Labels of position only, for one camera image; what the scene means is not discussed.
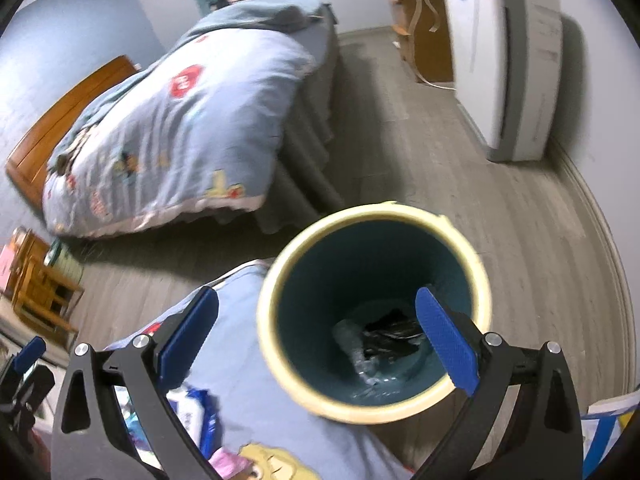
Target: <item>wooden floor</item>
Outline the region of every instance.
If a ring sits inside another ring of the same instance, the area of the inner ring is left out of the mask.
[[[580,407],[626,392],[627,327],[607,252],[576,194],[548,162],[492,164],[466,132],[453,92],[416,84],[388,32],[340,39],[332,159],[350,205],[398,200],[447,215],[480,254],[494,298],[493,329],[514,345],[558,341]],[[295,231],[263,235],[250,216],[211,219],[95,244],[72,316],[100,348],[148,322],[196,286],[253,258],[275,256]],[[510,392],[481,459],[497,445]],[[420,465],[463,396],[374,430],[405,464]]]

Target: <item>white cable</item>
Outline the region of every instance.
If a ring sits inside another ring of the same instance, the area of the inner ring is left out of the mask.
[[[427,6],[431,9],[431,12],[434,13],[435,17],[436,17],[436,23],[434,23],[433,27],[436,27],[435,30],[438,30],[438,28],[440,27],[440,16],[438,15],[436,9],[431,5],[431,2],[429,0],[426,0]],[[414,32],[415,32],[415,27],[418,25],[418,20],[420,20],[420,14],[422,13],[422,0],[415,0],[415,11],[414,11],[414,16],[411,18],[411,22],[409,23],[409,48],[410,48],[410,53],[411,53],[411,60],[409,65],[411,66],[412,70],[414,71],[415,75],[418,76],[418,78],[420,78],[420,80],[429,85],[432,86],[434,88],[439,88],[441,90],[455,90],[455,87],[452,86],[440,86],[440,85],[436,85],[435,83],[432,83],[431,81],[427,81],[425,78],[422,77],[422,74],[418,71],[417,66],[415,65],[415,37],[414,37]]]

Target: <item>wooden chair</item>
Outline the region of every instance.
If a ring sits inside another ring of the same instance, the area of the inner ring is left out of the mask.
[[[23,322],[54,341],[65,341],[63,346],[67,346],[73,343],[78,330],[63,317],[68,314],[70,298],[60,296],[60,287],[67,289],[70,296],[75,292],[80,296],[84,293],[84,288],[64,274],[30,257],[18,280],[12,303],[14,312]],[[66,337],[61,339],[60,330]]]

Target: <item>wooden headboard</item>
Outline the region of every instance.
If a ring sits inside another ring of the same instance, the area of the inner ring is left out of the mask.
[[[36,209],[42,209],[47,161],[62,137],[98,95],[136,73],[126,56],[118,56],[79,82],[25,134],[6,162],[6,172]]]

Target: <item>red patch on blanket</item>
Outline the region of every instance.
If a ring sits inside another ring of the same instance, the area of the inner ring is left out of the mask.
[[[191,65],[171,79],[169,87],[171,95],[177,99],[184,97],[189,90],[196,86],[203,69],[202,65]]]

